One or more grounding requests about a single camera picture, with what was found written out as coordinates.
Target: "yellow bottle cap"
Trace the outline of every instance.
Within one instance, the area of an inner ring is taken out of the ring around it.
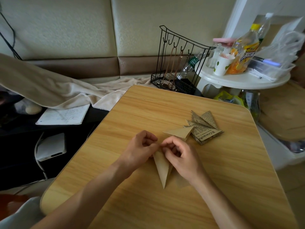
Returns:
[[[252,26],[251,26],[251,30],[258,30],[259,28],[261,27],[261,25],[260,24],[252,24]]]

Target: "white round table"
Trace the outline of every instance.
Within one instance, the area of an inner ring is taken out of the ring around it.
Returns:
[[[201,77],[197,88],[203,93],[204,96],[210,98],[211,96],[215,96],[218,94],[219,89],[224,87],[232,88],[230,94],[237,95],[241,89],[267,89],[267,88],[275,88],[281,86],[288,82],[290,79],[290,73],[287,73],[286,76],[282,77],[281,79],[270,82],[265,78],[256,77],[248,72],[244,72],[238,75],[224,75],[224,76],[217,76],[214,74],[214,69],[208,68],[206,63],[202,66],[200,71],[200,67],[202,65],[202,61],[199,62],[195,66],[195,71],[199,66],[197,73]]]

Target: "white paper cup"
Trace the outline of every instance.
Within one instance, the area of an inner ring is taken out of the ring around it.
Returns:
[[[235,59],[234,55],[223,54],[223,53],[219,54],[215,64],[214,74],[223,76],[234,59]]]

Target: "hand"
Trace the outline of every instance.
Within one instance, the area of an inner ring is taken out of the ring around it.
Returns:
[[[117,162],[126,168],[127,177],[159,149],[159,144],[156,143],[157,140],[158,138],[154,134],[145,130],[139,132],[131,139],[117,160]]]
[[[161,143],[161,147],[165,157],[191,185],[207,176],[196,149],[186,142],[171,136]]]

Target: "notebook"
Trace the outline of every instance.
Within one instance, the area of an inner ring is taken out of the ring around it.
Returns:
[[[37,125],[80,125],[90,107],[90,104],[70,108],[70,109],[52,109],[47,110],[36,122]]]

